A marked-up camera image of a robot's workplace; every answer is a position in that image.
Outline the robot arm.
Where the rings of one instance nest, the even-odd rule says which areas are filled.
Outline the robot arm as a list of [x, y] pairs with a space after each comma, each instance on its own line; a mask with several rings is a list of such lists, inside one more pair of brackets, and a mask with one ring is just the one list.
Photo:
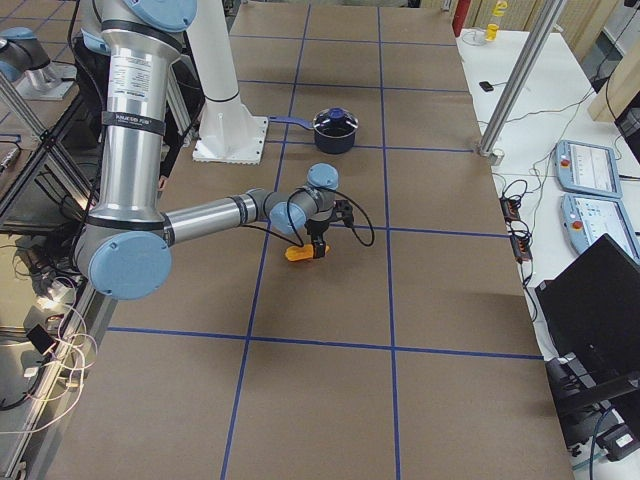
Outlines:
[[267, 220], [282, 233], [333, 213], [338, 172], [313, 166], [287, 194], [253, 189], [191, 208], [157, 207], [167, 87], [189, 45], [205, 97], [195, 158], [256, 163], [268, 121], [243, 105], [227, 24], [218, 1], [84, 1], [85, 46], [110, 59], [102, 112], [103, 157], [97, 204], [75, 250], [79, 270], [102, 294], [145, 297], [166, 280], [173, 244]]
[[25, 100], [62, 101], [76, 79], [74, 64], [53, 62], [26, 27], [1, 32], [1, 73]]

